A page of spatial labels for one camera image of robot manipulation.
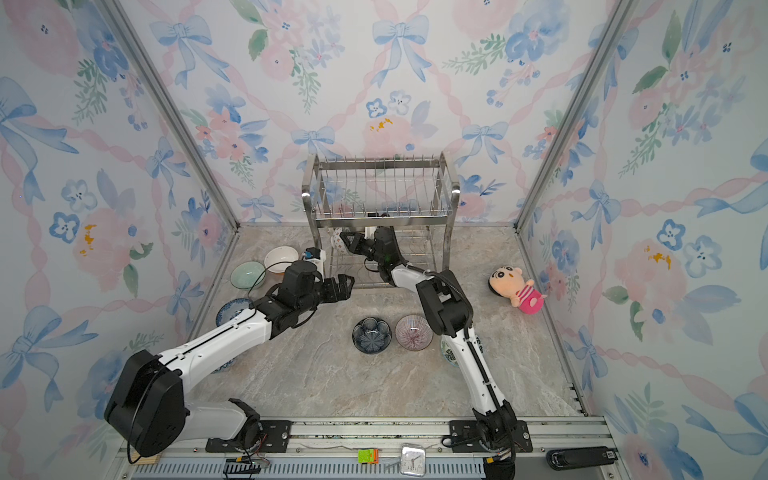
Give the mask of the green white patterned bowl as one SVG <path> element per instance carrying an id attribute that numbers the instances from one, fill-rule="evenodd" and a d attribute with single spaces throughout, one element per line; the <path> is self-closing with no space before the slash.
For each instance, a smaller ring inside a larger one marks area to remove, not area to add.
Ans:
<path id="1" fill-rule="evenodd" d="M 345 229 L 338 227 L 332 230 L 330 235 L 330 241 L 332 249 L 336 252 L 346 252 L 347 247 L 342 239 L 341 234 L 345 232 Z"/>

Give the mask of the dark blue flower bowl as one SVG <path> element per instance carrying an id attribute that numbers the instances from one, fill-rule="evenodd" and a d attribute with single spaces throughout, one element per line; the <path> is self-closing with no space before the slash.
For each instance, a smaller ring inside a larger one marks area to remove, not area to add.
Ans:
<path id="1" fill-rule="evenodd" d="M 390 325 L 377 317 L 366 317 L 353 328 L 352 342 L 361 353 L 375 355 L 385 351 L 391 343 Z"/>

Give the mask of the stainless steel dish rack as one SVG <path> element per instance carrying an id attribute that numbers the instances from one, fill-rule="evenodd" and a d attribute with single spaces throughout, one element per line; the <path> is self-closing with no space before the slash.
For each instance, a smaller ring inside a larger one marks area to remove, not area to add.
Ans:
<path id="1" fill-rule="evenodd" d="M 444 153 L 389 157 L 327 158 L 311 154 L 301 201 L 314 247 L 327 253 L 325 274 L 346 274 L 363 288 L 385 287 L 376 264 L 332 249 L 333 229 L 371 238 L 393 227 L 405 259 L 427 270 L 450 267 L 451 242 L 461 187 Z"/>

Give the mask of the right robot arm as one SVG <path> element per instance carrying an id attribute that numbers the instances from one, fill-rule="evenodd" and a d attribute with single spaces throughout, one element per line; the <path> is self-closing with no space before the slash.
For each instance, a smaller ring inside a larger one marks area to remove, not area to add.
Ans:
<path id="1" fill-rule="evenodd" d="M 455 275 L 449 270 L 425 270 L 407 261 L 391 227 L 378 227 L 371 238 L 360 232 L 342 232 L 339 237 L 351 254 L 374 262 L 389 285 L 418 296 L 433 333 L 454 354 L 469 390 L 482 444 L 489 450 L 513 450 L 519 421 L 478 347 L 474 309 Z"/>

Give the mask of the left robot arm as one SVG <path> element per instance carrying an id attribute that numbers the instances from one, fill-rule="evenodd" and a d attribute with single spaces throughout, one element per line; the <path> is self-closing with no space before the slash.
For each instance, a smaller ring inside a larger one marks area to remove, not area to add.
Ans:
<path id="1" fill-rule="evenodd" d="M 349 299 L 354 284 L 346 274 L 324 277 L 309 261 L 291 263 L 281 283 L 231 320 L 160 354 L 141 350 L 130 356 L 105 406 L 105 421 L 142 457 L 198 439 L 254 450 L 264 433 L 253 407 L 237 398 L 196 403 L 188 394 L 227 361 L 303 325 L 320 305 Z"/>

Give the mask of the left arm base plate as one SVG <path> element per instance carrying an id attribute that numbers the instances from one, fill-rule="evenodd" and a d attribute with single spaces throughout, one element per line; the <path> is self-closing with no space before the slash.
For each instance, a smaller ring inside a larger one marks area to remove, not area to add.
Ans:
<path id="1" fill-rule="evenodd" d="M 293 423 L 289 420 L 247 420 L 233 439 L 207 440 L 207 453 L 286 453 Z"/>

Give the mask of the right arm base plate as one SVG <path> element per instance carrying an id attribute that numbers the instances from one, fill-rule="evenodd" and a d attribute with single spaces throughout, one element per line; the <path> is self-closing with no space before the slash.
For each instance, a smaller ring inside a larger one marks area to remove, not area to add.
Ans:
<path id="1" fill-rule="evenodd" d="M 454 453 L 500 454 L 510 448 L 515 453 L 531 453 L 534 449 L 528 425 L 522 420 L 512 429 L 488 427 L 476 420 L 451 420 L 442 445 Z"/>

